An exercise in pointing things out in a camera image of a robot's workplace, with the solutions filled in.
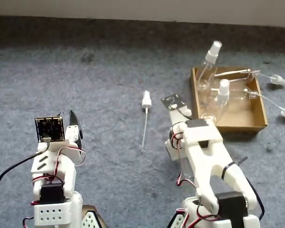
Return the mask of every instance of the cable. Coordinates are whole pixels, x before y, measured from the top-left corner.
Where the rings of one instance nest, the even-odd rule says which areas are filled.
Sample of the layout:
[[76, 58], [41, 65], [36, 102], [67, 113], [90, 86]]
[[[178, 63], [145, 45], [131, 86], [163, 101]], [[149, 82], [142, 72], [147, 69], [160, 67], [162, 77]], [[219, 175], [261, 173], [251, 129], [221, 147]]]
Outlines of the cable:
[[[211, 217], [213, 215], [205, 215], [205, 218]], [[194, 228], [195, 225], [197, 225], [200, 221], [202, 221], [203, 219], [198, 218], [196, 219], [194, 222], [192, 222], [191, 224], [188, 225], [188, 228]]]
[[205, 220], [205, 221], [208, 221], [208, 222], [214, 222], [214, 221], [217, 221], [217, 220], [220, 219], [220, 216], [219, 216], [219, 215], [205, 215], [205, 216], [201, 215], [201, 214], [199, 213], [199, 208], [200, 208], [200, 206], [201, 206], [201, 201], [199, 202], [199, 205], [198, 205], [198, 207], [196, 208], [196, 214], [198, 215], [198, 217], [199, 217], [200, 219]]
[[176, 150], [177, 150], [177, 148], [174, 146], [173, 139], [176, 139], [176, 140], [177, 140], [176, 143], [178, 143], [178, 141], [182, 139], [182, 137], [181, 137], [181, 138], [176, 138], [176, 136], [179, 135], [179, 134], [183, 134], [183, 132], [175, 133], [175, 134], [171, 137], [171, 141], [170, 141], [172, 148], [174, 148], [174, 149], [176, 149]]
[[252, 188], [252, 191], [255, 193], [256, 199], [257, 199], [257, 201], [258, 201], [258, 203], [259, 203], [259, 205], [260, 205], [260, 207], [261, 207], [262, 213], [261, 213], [261, 215], [258, 217], [259, 220], [261, 221], [261, 219], [263, 218], [263, 216], [264, 216], [264, 214], [265, 214], [265, 208], [264, 208], [263, 202], [262, 202], [260, 196], [258, 195], [257, 190], [255, 189], [255, 187], [253, 187], [252, 183], [250, 182], [250, 180], [249, 180], [248, 178], [246, 178], [246, 179], [247, 179], [247, 181], [248, 181], [250, 187]]
[[198, 224], [202, 219], [198, 218], [197, 220], [195, 220], [194, 222], [192, 222], [191, 224], [188, 225], [188, 228], [194, 228], [194, 226], [196, 224]]
[[185, 115], [184, 113], [181, 112], [181, 110], [179, 108], [177, 108], [177, 111], [184, 117], [186, 117], [187, 119], [192, 120], [192, 118], [190, 116]]
[[182, 222], [182, 224], [180, 226], [180, 228], [185, 228], [185, 226], [186, 226], [186, 224], [188, 222], [189, 216], [190, 216], [189, 213], [187, 213], [186, 216], [185, 216], [184, 221]]
[[34, 216], [33, 217], [26, 217], [26, 218], [24, 218], [23, 220], [22, 220], [22, 225], [23, 225], [23, 228], [28, 228], [27, 227], [27, 225], [25, 225], [25, 220], [32, 220], [34, 218]]
[[80, 166], [80, 165], [82, 165], [83, 163], [84, 163], [84, 161], [85, 161], [85, 159], [86, 159], [86, 152], [84, 151], [84, 150], [81, 150], [81, 149], [79, 149], [79, 148], [77, 148], [77, 147], [72, 147], [72, 146], [64, 146], [64, 147], [62, 147], [59, 151], [58, 151], [58, 154], [57, 154], [57, 160], [56, 160], [56, 163], [55, 163], [55, 169], [54, 169], [54, 175], [53, 175], [53, 179], [54, 178], [58, 178], [57, 177], [57, 173], [58, 173], [58, 165], [59, 165], [59, 156], [61, 155], [61, 152], [64, 150], [64, 149], [66, 149], [66, 148], [68, 148], [68, 149], [70, 149], [70, 150], [75, 150], [75, 151], [80, 151], [81, 153], [83, 153], [85, 156], [84, 156], [84, 158], [82, 159], [82, 161], [79, 163], [79, 164], [77, 164], [77, 165], [75, 165], [75, 167], [76, 166]]
[[39, 177], [35, 177], [33, 178], [33, 182], [35, 181], [38, 181], [40, 179], [47, 179], [47, 178], [51, 178], [50, 181], [53, 181], [55, 178], [57, 178], [58, 180], [60, 180], [61, 183], [64, 183], [63, 180], [61, 180], [58, 176], [54, 176], [54, 175], [51, 175], [51, 174], [46, 174], [46, 175], [43, 175], [43, 176], [39, 176]]
[[9, 171], [11, 171], [12, 169], [16, 168], [17, 166], [19, 166], [19, 165], [21, 165], [21, 164], [23, 164], [23, 163], [25, 163], [25, 162], [27, 162], [27, 161], [29, 161], [29, 160], [35, 158], [35, 157], [37, 157], [37, 156], [43, 154], [45, 151], [48, 150], [48, 148], [49, 148], [49, 143], [47, 143], [46, 149], [44, 149], [44, 150], [42, 150], [42, 151], [40, 151], [40, 152], [37, 152], [37, 153], [35, 153], [35, 154], [33, 154], [33, 155], [27, 157], [26, 159], [21, 160], [21, 161], [19, 161], [18, 163], [16, 163], [16, 164], [10, 166], [9, 168], [7, 168], [7, 169], [0, 175], [0, 181], [1, 181], [2, 178], [5, 176], [5, 174], [7, 174]]
[[[180, 152], [180, 140], [181, 139], [179, 139], [178, 141], [177, 141], [177, 151], [178, 151], [178, 154], [179, 154], [179, 160], [181, 161], [181, 152]], [[187, 179], [187, 178], [185, 178], [185, 179], [182, 179], [181, 180], [181, 176], [182, 176], [182, 167], [181, 167], [181, 165], [180, 165], [180, 174], [179, 174], [179, 176], [177, 177], [177, 180], [176, 180], [176, 185], [177, 186], [180, 186], [184, 181], [186, 181], [186, 182], [188, 182], [188, 183], [190, 183], [193, 187], [195, 187], [196, 188], [196, 185], [193, 183], [193, 181], [191, 181], [191, 180], [189, 180], [189, 179]]]

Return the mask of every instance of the plastic bottle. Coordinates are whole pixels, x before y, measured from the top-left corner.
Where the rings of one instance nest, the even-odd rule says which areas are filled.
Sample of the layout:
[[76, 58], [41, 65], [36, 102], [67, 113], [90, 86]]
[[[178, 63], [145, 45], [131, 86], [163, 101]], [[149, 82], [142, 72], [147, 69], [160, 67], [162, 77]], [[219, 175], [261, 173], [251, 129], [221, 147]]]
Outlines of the plastic bottle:
[[217, 96], [209, 102], [201, 118], [211, 119], [214, 123], [217, 122], [228, 109], [229, 94], [229, 81], [222, 79], [219, 84]]
[[219, 50], [222, 47], [221, 42], [214, 41], [210, 50], [205, 56], [205, 60], [198, 66], [196, 73], [197, 91], [199, 95], [200, 105], [208, 103], [208, 97], [211, 93], [211, 84], [216, 73], [215, 62], [219, 55]]
[[[211, 99], [214, 99], [218, 94], [219, 89], [211, 88]], [[248, 87], [244, 88], [229, 88], [229, 101], [248, 101], [258, 98], [258, 92], [252, 91]]]

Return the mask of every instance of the gray carpet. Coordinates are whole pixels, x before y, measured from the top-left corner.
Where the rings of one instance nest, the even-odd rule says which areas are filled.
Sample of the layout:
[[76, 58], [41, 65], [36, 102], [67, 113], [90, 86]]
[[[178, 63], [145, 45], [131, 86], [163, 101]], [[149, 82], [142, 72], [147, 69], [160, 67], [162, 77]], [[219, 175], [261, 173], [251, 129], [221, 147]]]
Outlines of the gray carpet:
[[[34, 117], [75, 110], [88, 158], [76, 190], [109, 227], [164, 228], [185, 197], [179, 164], [164, 140], [170, 119], [160, 99], [190, 100], [190, 68], [213, 40], [219, 65], [242, 65], [285, 78], [285, 29], [231, 25], [0, 17], [0, 173], [37, 148]], [[264, 95], [285, 106], [285, 89], [261, 80]], [[141, 98], [151, 92], [146, 145], [141, 148]], [[285, 228], [285, 120], [265, 103], [269, 126], [257, 137], [226, 136], [266, 208], [263, 228]], [[31, 162], [0, 184], [0, 227], [21, 227], [33, 215]], [[215, 192], [224, 186], [213, 180]]]

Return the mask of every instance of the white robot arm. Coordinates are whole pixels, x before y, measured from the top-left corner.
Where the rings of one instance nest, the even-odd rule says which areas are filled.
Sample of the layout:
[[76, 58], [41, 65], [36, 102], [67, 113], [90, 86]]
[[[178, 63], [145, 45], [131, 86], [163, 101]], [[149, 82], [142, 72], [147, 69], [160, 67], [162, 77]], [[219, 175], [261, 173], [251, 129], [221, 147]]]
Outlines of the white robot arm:
[[[35, 228], [104, 228], [95, 211], [82, 216], [83, 199], [75, 191], [75, 164], [82, 164], [86, 155], [80, 148], [80, 124], [68, 126], [64, 137], [57, 124], [63, 127], [62, 117], [36, 118], [38, 152], [46, 151], [35, 157], [31, 169]], [[54, 137], [59, 135], [55, 140], [48, 125], [56, 131]]]
[[[260, 228], [259, 218], [250, 214], [257, 206], [255, 191], [232, 161], [214, 123], [192, 120], [190, 109], [179, 95], [166, 97], [162, 102], [172, 121], [170, 139], [165, 143], [167, 151], [172, 160], [181, 159], [185, 174], [191, 169], [195, 177], [196, 196], [182, 204], [186, 214], [183, 225], [187, 224], [184, 227]], [[213, 175], [221, 177], [235, 191], [215, 195], [210, 185]]]

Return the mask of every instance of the red wire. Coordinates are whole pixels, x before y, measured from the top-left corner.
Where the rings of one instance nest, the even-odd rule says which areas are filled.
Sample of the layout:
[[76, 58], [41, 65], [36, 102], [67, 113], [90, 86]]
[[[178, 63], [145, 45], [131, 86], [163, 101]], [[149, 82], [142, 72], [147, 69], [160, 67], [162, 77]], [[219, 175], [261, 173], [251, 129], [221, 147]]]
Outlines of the red wire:
[[185, 225], [186, 225], [187, 222], [188, 222], [189, 216], [190, 216], [190, 215], [189, 215], [189, 213], [188, 213], [188, 214], [186, 215], [184, 221], [182, 222], [180, 228], [185, 228]]
[[189, 224], [189, 225], [188, 225], [188, 228], [194, 228], [194, 226], [195, 226], [196, 224], [198, 224], [200, 221], [201, 221], [201, 219], [198, 218], [197, 220], [195, 220], [194, 222], [192, 222], [191, 224]]
[[39, 204], [39, 200], [34, 200], [30, 203], [32, 206], [38, 205]]

